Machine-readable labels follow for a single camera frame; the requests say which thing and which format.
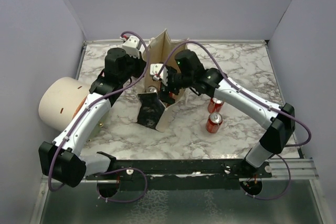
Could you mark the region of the red cola can two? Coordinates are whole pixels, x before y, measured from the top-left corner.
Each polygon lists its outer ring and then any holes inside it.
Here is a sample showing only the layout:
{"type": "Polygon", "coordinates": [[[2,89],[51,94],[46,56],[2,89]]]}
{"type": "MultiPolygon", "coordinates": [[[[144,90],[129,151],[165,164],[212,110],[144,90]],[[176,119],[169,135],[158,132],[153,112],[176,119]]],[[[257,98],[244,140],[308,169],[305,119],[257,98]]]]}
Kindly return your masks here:
{"type": "Polygon", "coordinates": [[[147,93],[158,93],[158,89],[155,86],[149,86],[147,87],[146,92],[147,93]]]}

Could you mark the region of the red cola can four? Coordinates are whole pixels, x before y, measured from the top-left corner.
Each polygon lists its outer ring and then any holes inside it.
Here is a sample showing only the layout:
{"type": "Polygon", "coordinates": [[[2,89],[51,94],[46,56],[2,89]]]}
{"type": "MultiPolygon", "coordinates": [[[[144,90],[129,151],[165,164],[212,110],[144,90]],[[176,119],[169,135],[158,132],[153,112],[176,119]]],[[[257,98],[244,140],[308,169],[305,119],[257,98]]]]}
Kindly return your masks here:
{"type": "Polygon", "coordinates": [[[224,101],[211,98],[207,107],[209,113],[220,112],[224,105],[224,101]]]}

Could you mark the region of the beige canvas tote bag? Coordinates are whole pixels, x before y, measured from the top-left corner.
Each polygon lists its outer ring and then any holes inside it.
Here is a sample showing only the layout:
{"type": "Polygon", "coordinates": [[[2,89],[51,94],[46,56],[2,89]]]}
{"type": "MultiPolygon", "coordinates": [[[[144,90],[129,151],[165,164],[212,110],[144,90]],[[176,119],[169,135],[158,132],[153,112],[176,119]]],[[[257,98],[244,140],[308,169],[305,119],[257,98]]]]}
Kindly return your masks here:
{"type": "MultiPolygon", "coordinates": [[[[172,41],[167,31],[164,30],[149,41],[149,64],[163,63],[170,52],[182,42],[182,40],[172,41]]],[[[182,99],[185,90],[182,89],[178,95],[174,95],[173,99],[175,102],[172,105],[168,105],[166,102],[160,100],[157,93],[148,91],[150,87],[156,87],[157,90],[160,90],[161,86],[160,82],[152,80],[150,69],[146,71],[143,80],[144,87],[138,88],[140,105],[137,124],[159,132],[164,132],[169,128],[173,120],[173,109],[177,107],[177,103],[182,99]]]]}

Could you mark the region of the red cola can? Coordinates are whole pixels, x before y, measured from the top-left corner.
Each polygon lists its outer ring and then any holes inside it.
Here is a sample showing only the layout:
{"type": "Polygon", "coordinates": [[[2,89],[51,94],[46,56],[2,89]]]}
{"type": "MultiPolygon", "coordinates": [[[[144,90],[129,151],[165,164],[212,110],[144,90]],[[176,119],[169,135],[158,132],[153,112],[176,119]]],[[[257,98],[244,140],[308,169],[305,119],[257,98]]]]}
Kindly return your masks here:
{"type": "Polygon", "coordinates": [[[213,112],[208,116],[205,128],[209,133],[214,134],[218,131],[222,123],[222,115],[218,112],[213,112]]]}

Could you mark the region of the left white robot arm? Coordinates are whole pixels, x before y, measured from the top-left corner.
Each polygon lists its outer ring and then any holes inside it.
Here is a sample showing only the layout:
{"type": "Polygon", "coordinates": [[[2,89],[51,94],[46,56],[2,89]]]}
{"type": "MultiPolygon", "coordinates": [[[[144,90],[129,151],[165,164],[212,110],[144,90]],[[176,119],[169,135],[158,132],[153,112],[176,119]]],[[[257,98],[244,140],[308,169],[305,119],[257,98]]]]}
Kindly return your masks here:
{"type": "Polygon", "coordinates": [[[107,116],[131,78],[141,79],[146,62],[144,48],[111,48],[105,57],[104,69],[89,86],[71,77],[55,81],[43,95],[38,113],[41,120],[60,134],[38,149],[41,170],[48,180],[76,187],[93,174],[104,179],[115,175],[112,157],[98,153],[82,156],[81,151],[93,131],[107,116]]]}

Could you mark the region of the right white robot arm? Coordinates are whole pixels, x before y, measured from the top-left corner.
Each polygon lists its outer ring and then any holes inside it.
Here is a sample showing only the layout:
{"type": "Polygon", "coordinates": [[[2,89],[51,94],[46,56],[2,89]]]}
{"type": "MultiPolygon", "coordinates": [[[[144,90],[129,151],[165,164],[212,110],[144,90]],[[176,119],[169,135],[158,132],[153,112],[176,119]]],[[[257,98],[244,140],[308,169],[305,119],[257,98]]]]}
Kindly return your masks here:
{"type": "Polygon", "coordinates": [[[285,148],[295,130],[294,107],[281,106],[246,90],[216,68],[204,68],[195,52],[186,49],[175,55],[177,68],[151,67],[151,75],[161,81],[163,95],[178,94],[181,89],[191,88],[199,94],[224,101],[254,119],[264,135],[247,153],[241,171],[246,177],[259,173],[261,165],[285,148]]]}

